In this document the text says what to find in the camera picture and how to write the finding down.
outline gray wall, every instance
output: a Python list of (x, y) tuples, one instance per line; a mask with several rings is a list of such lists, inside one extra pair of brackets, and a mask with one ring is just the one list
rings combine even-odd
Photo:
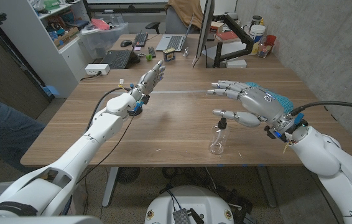
[[(352, 102), (352, 1), (238, 0), (236, 12), (243, 24), (264, 18), (277, 58), (319, 100)], [(352, 108), (329, 109), (352, 135)]]

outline wooden table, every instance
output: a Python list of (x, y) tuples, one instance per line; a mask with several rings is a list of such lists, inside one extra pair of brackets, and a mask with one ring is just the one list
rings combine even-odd
[[(134, 34), (122, 35), (119, 44), (133, 40)], [(161, 35), (149, 35), (146, 47), (141, 52), (148, 54)], [(219, 121), (213, 109), (245, 111), (238, 101), (222, 96), (205, 95), (211, 83), (218, 80), (255, 82), (270, 91), (284, 95), (295, 106), (318, 101), (301, 79), (289, 68), (285, 68), (270, 54), (266, 58), (246, 55), (247, 68), (205, 68), (205, 56), (192, 69), (198, 34), (188, 36), (190, 55), (166, 62), (164, 79), (154, 88), (143, 112), (136, 116), (125, 137), (114, 152), (102, 163), (104, 166), (301, 166), (293, 150), (283, 154), (285, 143), (270, 139), (263, 131), (265, 124), (247, 128), (234, 121), (228, 122), (231, 132), (227, 149), (222, 155), (213, 155), (208, 150), (211, 128)], [(107, 91), (118, 87), (119, 79), (136, 83), (141, 75), (163, 58), (162, 52), (148, 62), (142, 58), (139, 64), (126, 70), (111, 70), (91, 80), (82, 81), (42, 131), (35, 143), (22, 158), (26, 166), (44, 166), (56, 161), (84, 132), (97, 101)], [(115, 94), (109, 95), (106, 101)], [(352, 155), (352, 137), (336, 122), (324, 107), (317, 106), (304, 111), (305, 119), (323, 134), (337, 139), (342, 148)], [(113, 148), (124, 128), (103, 144), (90, 165), (97, 164)]]

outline robotic arm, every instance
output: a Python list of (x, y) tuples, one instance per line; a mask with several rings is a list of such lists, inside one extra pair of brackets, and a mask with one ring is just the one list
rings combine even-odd
[(319, 133), (303, 120), (285, 113), (282, 105), (271, 93), (245, 83), (219, 81), (212, 83), (209, 95), (222, 95), (239, 100), (249, 112), (213, 110), (213, 114), (233, 119), (247, 127), (257, 127), (261, 121), (270, 138), (288, 142), (304, 166), (318, 174), (342, 212), (345, 223), (352, 223), (352, 156), (341, 149), (339, 142)]
[[(110, 99), (95, 114), (89, 130), (61, 158), (24, 175), (7, 188), (0, 196), (0, 217), (59, 215), (101, 145), (121, 130), (129, 117), (127, 111), (139, 106), (161, 81), (165, 70), (162, 63), (160, 60), (144, 74), (131, 91)], [(41, 179), (50, 171), (57, 173), (52, 182)]]

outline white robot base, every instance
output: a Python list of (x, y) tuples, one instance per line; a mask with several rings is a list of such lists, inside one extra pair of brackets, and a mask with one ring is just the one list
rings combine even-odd
[[(194, 211), (205, 223), (233, 224), (234, 219), (229, 205), (217, 194), (197, 186), (179, 186), (170, 189), (181, 208)], [(180, 210), (177, 201), (168, 192), (164, 192), (154, 199), (149, 205), (146, 213), (145, 224), (175, 223), (173, 212)], [(189, 216), (191, 224), (196, 223), (192, 216)]]

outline black monitor arm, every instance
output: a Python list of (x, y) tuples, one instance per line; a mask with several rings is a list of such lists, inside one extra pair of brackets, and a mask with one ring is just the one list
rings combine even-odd
[(224, 60), (250, 54), (253, 48), (253, 39), (247, 35), (247, 33), (245, 33), (245, 31), (243, 31), (242, 28), (229, 15), (222, 15), (220, 16), (220, 19), (222, 19), (223, 22), (227, 24), (227, 26), (239, 37), (243, 44), (246, 44), (246, 48), (244, 50), (221, 55), (223, 42), (219, 41), (216, 49), (215, 61), (213, 63), (214, 68), (218, 68), (220, 66), (220, 62)]

